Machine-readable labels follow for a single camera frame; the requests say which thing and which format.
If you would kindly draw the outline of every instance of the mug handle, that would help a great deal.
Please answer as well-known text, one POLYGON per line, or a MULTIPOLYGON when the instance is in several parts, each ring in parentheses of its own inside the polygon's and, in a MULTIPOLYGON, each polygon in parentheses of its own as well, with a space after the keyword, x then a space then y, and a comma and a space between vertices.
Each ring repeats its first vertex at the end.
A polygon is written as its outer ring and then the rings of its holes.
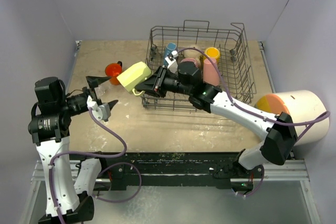
POLYGON ((132 89, 132 92, 136 97, 145 94, 145 91, 141 91, 140 93, 136 93, 136 89, 132 89))

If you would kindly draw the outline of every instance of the wooden table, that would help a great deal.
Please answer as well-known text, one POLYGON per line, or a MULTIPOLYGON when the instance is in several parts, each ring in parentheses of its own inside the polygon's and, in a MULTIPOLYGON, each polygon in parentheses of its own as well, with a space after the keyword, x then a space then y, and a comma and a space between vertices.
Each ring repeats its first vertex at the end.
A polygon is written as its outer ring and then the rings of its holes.
MULTIPOLYGON (((271 93, 269 79, 258 42, 249 41, 257 94, 252 105, 271 93)), ((121 60, 123 69, 146 57, 148 41, 83 41, 69 91, 87 86, 85 76, 104 76, 106 65, 121 60)), ((239 124, 207 113, 147 110, 141 98, 109 82, 101 100, 118 99, 107 127, 127 143, 129 152, 239 152, 259 143, 259 138, 239 124)), ((90 118, 74 116, 70 127, 70 149, 119 152, 122 145, 90 118)))

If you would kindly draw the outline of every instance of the red mug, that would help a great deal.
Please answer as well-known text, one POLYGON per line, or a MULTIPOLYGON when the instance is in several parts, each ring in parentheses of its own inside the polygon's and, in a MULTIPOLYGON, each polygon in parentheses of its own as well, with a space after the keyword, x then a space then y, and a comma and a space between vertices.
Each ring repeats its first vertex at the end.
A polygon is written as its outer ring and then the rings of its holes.
POLYGON ((112 85, 119 85, 120 82, 117 80, 117 76, 120 75, 122 72, 122 62, 118 61, 117 63, 111 63, 106 66, 105 74, 110 76, 110 83, 112 85))

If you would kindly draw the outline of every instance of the metal wire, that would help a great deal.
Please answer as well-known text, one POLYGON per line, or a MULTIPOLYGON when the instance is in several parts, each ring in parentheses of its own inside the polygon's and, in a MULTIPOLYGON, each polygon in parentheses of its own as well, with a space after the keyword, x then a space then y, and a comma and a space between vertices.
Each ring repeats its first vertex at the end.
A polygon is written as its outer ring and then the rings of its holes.
MULTIPOLYGON (((232 29, 214 29, 209 21, 185 20, 183 26, 155 26, 150 31, 146 64, 155 71, 163 63, 163 53, 170 42, 178 49, 197 44, 202 50, 216 47, 221 52, 218 62, 224 80, 232 96, 247 104, 256 93, 251 67, 246 31, 243 23, 231 23, 232 29)), ((188 96, 167 92, 165 98, 142 96, 142 105, 148 109, 197 112, 188 101, 188 96)))

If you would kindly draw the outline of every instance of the dish rack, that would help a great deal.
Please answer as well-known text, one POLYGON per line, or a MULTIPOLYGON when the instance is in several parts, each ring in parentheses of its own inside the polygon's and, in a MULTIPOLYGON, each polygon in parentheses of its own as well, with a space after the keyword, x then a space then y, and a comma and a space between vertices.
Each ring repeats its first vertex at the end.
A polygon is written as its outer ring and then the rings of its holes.
MULTIPOLYGON (((185 20, 183 26, 154 26, 150 31, 145 63, 155 72, 163 64, 164 50, 170 42, 175 43, 178 49, 190 45, 198 45, 203 51, 207 47, 216 47, 221 52, 218 69, 231 95, 239 101, 251 103, 256 85, 244 24, 231 23, 231 29, 209 26, 209 21, 190 19, 185 20)), ((183 52, 178 58, 177 62, 183 59, 183 52)), ((187 95, 172 92, 167 92, 165 98, 144 94, 142 105, 147 109, 200 111, 189 103, 187 95)))

